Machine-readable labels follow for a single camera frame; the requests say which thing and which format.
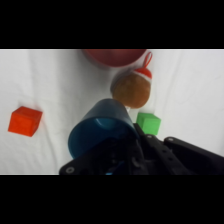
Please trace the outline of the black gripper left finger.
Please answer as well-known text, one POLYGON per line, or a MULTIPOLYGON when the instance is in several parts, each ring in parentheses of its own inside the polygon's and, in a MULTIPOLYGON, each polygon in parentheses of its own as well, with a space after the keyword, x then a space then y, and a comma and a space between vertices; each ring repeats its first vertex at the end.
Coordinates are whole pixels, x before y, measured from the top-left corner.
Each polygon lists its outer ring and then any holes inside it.
POLYGON ((60 175, 147 175, 137 140, 109 138, 62 166, 60 175))

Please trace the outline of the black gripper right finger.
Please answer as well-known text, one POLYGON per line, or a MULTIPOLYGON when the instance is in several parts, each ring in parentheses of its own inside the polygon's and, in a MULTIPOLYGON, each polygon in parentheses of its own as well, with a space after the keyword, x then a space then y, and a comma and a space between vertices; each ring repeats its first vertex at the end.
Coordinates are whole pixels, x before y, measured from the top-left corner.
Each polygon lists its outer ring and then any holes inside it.
POLYGON ((177 139, 163 141, 135 123, 150 175, 224 175, 224 157, 177 139))

